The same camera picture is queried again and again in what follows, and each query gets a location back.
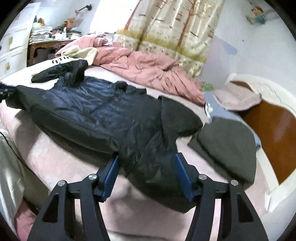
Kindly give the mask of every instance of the bright window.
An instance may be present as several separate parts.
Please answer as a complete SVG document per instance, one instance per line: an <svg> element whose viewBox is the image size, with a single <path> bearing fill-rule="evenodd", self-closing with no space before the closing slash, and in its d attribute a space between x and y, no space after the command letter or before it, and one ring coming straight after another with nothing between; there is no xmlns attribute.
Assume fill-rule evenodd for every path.
<svg viewBox="0 0 296 241"><path fill-rule="evenodd" d="M113 34L124 28L138 1L101 0L89 31Z"/></svg>

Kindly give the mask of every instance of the wooden desk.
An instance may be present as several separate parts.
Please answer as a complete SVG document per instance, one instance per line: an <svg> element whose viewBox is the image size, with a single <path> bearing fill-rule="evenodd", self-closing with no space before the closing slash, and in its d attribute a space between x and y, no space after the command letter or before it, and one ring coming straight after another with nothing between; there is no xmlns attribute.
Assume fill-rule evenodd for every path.
<svg viewBox="0 0 296 241"><path fill-rule="evenodd" d="M33 58L34 58L34 53L35 50L38 48L49 48L53 47L58 51L63 47L63 45L67 45L68 43L72 42L73 40L51 40L51 41L45 41L45 42L39 42L39 43L33 43L28 45L28 55L29 55L29 60L27 67L33 65Z"/></svg>

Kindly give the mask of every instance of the silver bolt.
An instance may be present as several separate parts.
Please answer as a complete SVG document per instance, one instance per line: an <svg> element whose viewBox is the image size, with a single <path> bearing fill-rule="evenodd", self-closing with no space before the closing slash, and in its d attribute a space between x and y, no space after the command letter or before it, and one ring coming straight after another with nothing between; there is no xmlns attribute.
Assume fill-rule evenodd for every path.
<svg viewBox="0 0 296 241"><path fill-rule="evenodd" d="M237 180L231 180L230 182L233 186L237 186L239 182Z"/></svg>
<svg viewBox="0 0 296 241"><path fill-rule="evenodd" d="M198 176L198 178L199 178L200 180L206 180L206 179L207 179L207 176L206 176L205 174L200 174L200 175Z"/></svg>
<svg viewBox="0 0 296 241"><path fill-rule="evenodd" d="M89 180L95 180L95 179L96 179L96 174L89 175Z"/></svg>
<svg viewBox="0 0 296 241"><path fill-rule="evenodd" d="M60 187L62 187L63 185L66 184L66 182L64 180L60 180L58 183L57 183Z"/></svg>

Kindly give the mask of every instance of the white bottle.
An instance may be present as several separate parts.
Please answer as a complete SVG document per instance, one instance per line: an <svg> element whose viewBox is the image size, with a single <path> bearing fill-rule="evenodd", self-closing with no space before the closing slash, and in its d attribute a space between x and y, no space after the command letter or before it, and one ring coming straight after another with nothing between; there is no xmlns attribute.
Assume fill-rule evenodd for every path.
<svg viewBox="0 0 296 241"><path fill-rule="evenodd" d="M62 32L62 39L67 39L66 27L64 27L64 31Z"/></svg>

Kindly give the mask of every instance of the gold curtain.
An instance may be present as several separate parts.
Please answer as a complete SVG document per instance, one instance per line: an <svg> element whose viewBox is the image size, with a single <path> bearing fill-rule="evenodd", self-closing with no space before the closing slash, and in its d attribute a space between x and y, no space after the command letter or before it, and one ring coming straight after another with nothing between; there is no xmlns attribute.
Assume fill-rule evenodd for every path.
<svg viewBox="0 0 296 241"><path fill-rule="evenodd" d="M117 41L125 48L163 52L199 76L224 0L139 0Z"/></svg>

